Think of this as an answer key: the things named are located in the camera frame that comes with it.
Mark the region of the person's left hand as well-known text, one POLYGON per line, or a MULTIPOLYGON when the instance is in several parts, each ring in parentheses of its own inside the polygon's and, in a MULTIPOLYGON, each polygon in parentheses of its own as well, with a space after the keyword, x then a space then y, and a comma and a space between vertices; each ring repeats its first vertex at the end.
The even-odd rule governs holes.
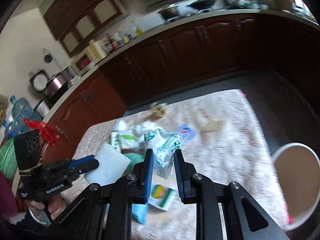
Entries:
POLYGON ((29 212, 33 219, 37 222, 44 223, 44 217, 41 215, 41 212, 45 209, 50 213, 52 220, 55 220, 67 207, 67 203, 61 196, 61 194, 56 194, 47 199, 48 204, 43 202, 36 202, 33 199, 28 199, 25 201, 29 212))

